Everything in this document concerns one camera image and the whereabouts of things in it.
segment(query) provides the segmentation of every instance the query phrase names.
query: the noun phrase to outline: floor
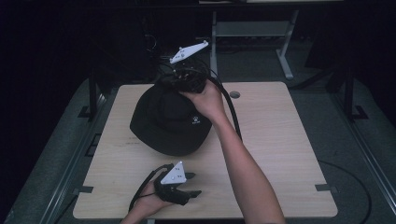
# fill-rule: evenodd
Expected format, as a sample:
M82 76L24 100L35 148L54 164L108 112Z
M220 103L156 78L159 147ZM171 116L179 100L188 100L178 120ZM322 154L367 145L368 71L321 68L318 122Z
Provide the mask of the floor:
M293 41L287 58L293 80L282 74L275 49L281 40L262 40L260 45L219 48L219 75L223 82L282 81L289 87L314 76L320 70L304 67L311 42ZM208 62L209 52L199 57ZM396 185L396 130L375 105L371 93L355 80L354 105L360 105L368 119L348 121L340 104L343 90L326 92L324 77L290 95L316 153L322 172L332 187L339 213L327 218L288 218L288 223L396 223L396 211L389 205L384 185L370 157ZM8 223L119 223L119 220L77 220L72 211L78 190L92 160L94 144L106 124L117 88L98 100L98 114L89 121L80 114L89 105L88 81L78 88L48 141L9 215ZM242 220L157 220L156 223L243 223Z

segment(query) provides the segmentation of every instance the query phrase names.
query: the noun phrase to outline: vr controller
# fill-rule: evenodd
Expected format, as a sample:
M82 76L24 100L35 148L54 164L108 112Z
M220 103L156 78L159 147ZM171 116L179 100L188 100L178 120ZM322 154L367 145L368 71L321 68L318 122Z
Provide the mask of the vr controller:
M205 88L206 74L193 68L181 68L165 75L161 82L176 91L201 93Z
M207 42L204 41L202 44L180 48L179 52L170 59L170 63L175 63L173 74L165 75L161 79L161 83L176 91L201 93L205 88L207 72L189 57L207 45Z
M165 164L152 171L148 177L143 181L140 188L131 200L128 211L134 207L134 204L139 198L146 197L148 195L140 195L143 189L146 187L148 182L154 177L160 170L166 169L158 175L154 180L154 188L156 194L161 200L169 203L177 203L185 205L189 199L196 198L201 194L200 190L189 190L182 191L177 189L178 186L186 183L188 179L195 177L195 173L185 173L183 168L183 162L180 161L176 165L173 163Z

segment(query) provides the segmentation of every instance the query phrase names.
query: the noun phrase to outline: table top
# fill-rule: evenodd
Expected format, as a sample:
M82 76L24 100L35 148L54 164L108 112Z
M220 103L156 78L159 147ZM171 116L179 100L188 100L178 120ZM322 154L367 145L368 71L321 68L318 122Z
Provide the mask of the table top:
M282 82L224 83L238 91L233 99L244 144L263 169L285 217L333 217L337 207L286 85ZM74 209L76 218L123 218L149 173L183 161L197 176L179 189L202 193L184 205L164 208L151 218L242 218L233 196L219 139L212 128L201 147L185 157L163 155L142 143L129 129L140 96L151 85L119 89ZM231 114L225 107L229 118Z

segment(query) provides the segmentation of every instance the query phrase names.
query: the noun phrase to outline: person's left hand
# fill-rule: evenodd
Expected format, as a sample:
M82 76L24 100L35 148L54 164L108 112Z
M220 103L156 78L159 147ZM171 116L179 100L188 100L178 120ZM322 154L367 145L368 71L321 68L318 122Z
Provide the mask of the person's left hand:
M156 214L161 209L172 205L173 203L164 202L155 193L154 182L150 181L143 189L140 196L148 195L137 199L132 210L128 213L125 219L122 220L122 224L138 223L145 217Z
M140 196L144 196L144 195L148 195L148 196L139 198L134 204L134 208L135 207L139 207L142 209L144 208L147 211L148 216L151 216L156 214L161 209L173 204L169 202L164 202L154 192L155 192L154 182L150 181L148 182L148 184L140 194Z

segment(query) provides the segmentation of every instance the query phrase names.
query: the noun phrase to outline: wrist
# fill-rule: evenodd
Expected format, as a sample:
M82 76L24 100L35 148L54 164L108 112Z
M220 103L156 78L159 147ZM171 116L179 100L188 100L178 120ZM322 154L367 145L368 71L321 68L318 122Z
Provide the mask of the wrist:
M121 224L139 224L141 220L149 216L149 214L146 213L146 209L142 209L140 206L134 206L134 208L122 220Z
M215 127L215 129L218 129L220 127L224 127L225 125L231 125L231 122L228 120L228 117L223 114L223 115L218 115L210 120Z

